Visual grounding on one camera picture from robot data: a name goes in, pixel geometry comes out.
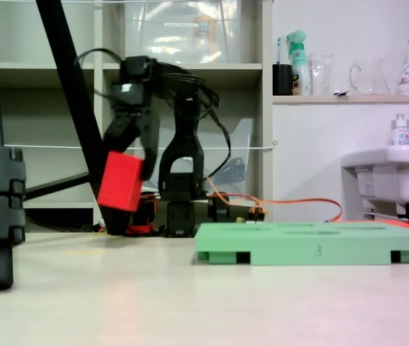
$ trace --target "clear pitcher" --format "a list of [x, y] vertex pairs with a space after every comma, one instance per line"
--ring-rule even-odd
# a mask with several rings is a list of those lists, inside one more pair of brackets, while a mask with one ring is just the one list
[[384, 74], [381, 71], [382, 58], [361, 58], [350, 68], [350, 85], [354, 94], [388, 95], [390, 93]]

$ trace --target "green spray nozzle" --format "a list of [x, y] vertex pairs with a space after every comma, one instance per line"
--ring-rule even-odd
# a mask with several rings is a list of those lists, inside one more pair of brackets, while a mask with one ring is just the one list
[[289, 41], [289, 55], [291, 56], [295, 50], [304, 50], [304, 41], [307, 38], [307, 34], [302, 30], [291, 32], [286, 36]]

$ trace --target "white string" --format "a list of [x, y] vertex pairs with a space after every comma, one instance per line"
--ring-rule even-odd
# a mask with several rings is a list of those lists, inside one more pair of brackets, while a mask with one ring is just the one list
[[[25, 144], [5, 144], [4, 146], [11, 146], [16, 148], [45, 148], [45, 149], [81, 149], [80, 146], [30, 146]], [[232, 150], [273, 150], [275, 146], [255, 146], [247, 148], [232, 148]], [[143, 148], [128, 148], [128, 150], [143, 150]], [[203, 148], [203, 150], [228, 150], [225, 148]]]
[[[189, 2], [189, 1], [199, 1], [199, 0], [169, 0], [173, 2]], [[35, 0], [0, 0], [0, 2], [14, 2], [14, 3], [23, 3], [31, 4], [35, 3]], [[148, 3], [148, 2], [165, 2], [165, 0], [62, 0], [62, 4], [129, 4], [129, 3]]]

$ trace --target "small white bottle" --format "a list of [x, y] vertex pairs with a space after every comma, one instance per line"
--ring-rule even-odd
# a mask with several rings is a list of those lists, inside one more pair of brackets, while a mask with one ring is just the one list
[[392, 145], [409, 146], [409, 120], [404, 114], [397, 114], [397, 119], [392, 121]]

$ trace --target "white sink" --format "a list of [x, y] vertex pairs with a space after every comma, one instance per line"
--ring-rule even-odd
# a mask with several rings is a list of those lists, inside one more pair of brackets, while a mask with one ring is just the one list
[[360, 195], [370, 200], [409, 202], [409, 146], [387, 146], [346, 155], [343, 168], [355, 169]]

